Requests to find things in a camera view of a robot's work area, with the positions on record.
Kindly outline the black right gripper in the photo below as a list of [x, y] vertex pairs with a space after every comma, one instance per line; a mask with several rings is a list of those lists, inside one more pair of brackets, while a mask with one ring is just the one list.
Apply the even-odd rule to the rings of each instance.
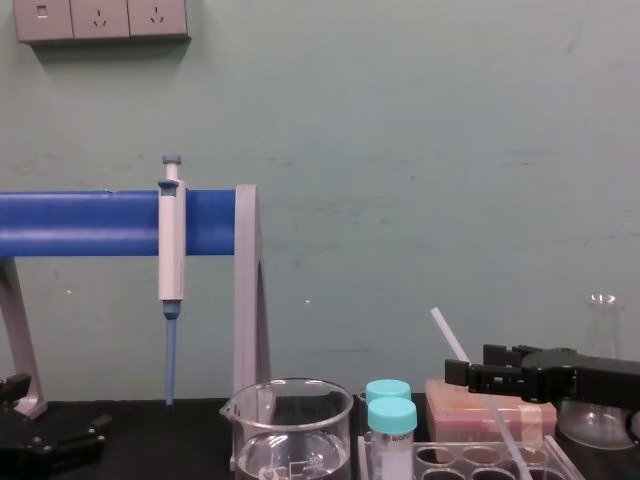
[[522, 395], [533, 403], [568, 400], [639, 411], [638, 362], [568, 348], [485, 344], [483, 365], [447, 359], [445, 382], [471, 393]]

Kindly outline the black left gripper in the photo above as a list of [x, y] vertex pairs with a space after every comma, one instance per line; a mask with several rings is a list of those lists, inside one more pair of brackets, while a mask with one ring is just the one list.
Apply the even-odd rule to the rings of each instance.
[[[1, 381], [0, 402], [15, 403], [26, 397], [31, 376], [19, 373]], [[2, 479], [46, 479], [51, 475], [86, 466], [100, 460], [111, 427], [108, 414], [93, 419], [79, 432], [55, 441], [42, 434], [28, 436], [28, 445], [1, 447]]]

